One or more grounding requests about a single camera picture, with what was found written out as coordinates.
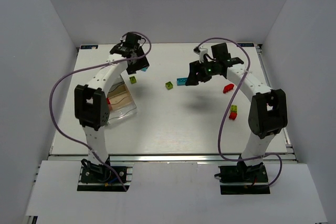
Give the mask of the lime lego brick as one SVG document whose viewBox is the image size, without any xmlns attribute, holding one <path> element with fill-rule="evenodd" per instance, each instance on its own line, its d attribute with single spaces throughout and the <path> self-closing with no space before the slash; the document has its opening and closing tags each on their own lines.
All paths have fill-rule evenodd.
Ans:
<svg viewBox="0 0 336 224">
<path fill-rule="evenodd" d="M 165 83 L 165 87 L 166 87 L 167 90 L 171 90 L 171 89 L 173 89 L 173 83 L 170 82 L 170 81 L 169 81 L 169 82 L 166 82 L 166 83 Z"/>
<path fill-rule="evenodd" d="M 130 83 L 131 83 L 131 84 L 135 84 L 135 83 L 137 83 L 137 79 L 136 79 L 135 76 L 131 76 L 131 77 L 129 77 L 129 80 L 130 80 Z"/>
</svg>

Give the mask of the yellow lego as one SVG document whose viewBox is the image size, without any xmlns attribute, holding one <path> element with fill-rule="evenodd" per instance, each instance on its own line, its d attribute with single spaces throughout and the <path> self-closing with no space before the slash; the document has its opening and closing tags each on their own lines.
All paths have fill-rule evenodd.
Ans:
<svg viewBox="0 0 336 224">
<path fill-rule="evenodd" d="M 231 113 L 237 113 L 237 106 L 236 105 L 231 105 L 230 106 L 230 112 Z"/>
</svg>

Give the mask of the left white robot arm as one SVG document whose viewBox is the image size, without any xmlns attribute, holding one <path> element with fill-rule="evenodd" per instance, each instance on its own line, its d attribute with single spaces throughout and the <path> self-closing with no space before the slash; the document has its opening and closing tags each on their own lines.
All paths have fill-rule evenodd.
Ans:
<svg viewBox="0 0 336 224">
<path fill-rule="evenodd" d="M 85 133 L 88 161 L 92 164 L 110 164 L 104 134 L 110 115 L 107 95 L 121 73 L 134 73 L 148 65 L 148 52 L 143 51 L 142 40 L 149 42 L 148 37 L 140 32 L 124 34 L 109 51 L 106 63 L 98 66 L 99 71 L 94 77 L 75 87 L 75 117 Z"/>
</svg>

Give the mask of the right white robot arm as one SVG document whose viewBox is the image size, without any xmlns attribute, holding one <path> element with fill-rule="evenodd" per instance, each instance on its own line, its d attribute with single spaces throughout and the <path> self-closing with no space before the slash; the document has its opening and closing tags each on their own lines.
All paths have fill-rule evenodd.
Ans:
<svg viewBox="0 0 336 224">
<path fill-rule="evenodd" d="M 219 75 L 236 85 L 250 102 L 248 125 L 249 140 L 238 161 L 246 166 L 257 166 L 263 162 L 271 140 L 287 126 L 286 94 L 282 89 L 274 90 L 257 79 L 249 70 L 250 62 L 231 57 L 227 44 L 212 46 L 212 56 L 201 46 L 194 48 L 198 60 L 189 64 L 186 86 L 196 86 Z"/>
</svg>

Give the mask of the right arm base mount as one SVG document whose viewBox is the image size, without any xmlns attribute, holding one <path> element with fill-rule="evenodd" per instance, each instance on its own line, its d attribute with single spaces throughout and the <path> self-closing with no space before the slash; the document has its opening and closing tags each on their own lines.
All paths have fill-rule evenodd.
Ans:
<svg viewBox="0 0 336 224">
<path fill-rule="evenodd" d="M 269 195 L 268 175 L 264 165 L 259 170 L 243 174 L 237 166 L 219 166 L 214 175 L 219 180 L 221 195 Z"/>
</svg>

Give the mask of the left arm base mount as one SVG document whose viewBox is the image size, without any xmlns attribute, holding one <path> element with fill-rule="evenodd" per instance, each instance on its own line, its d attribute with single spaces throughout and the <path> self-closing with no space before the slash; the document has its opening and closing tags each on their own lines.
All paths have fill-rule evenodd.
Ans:
<svg viewBox="0 0 336 224">
<path fill-rule="evenodd" d="M 96 165 L 85 158 L 82 159 L 77 191 L 125 193 L 130 187 L 132 167 L 112 166 L 112 168 L 124 186 L 120 183 L 117 175 L 104 165 Z"/>
</svg>

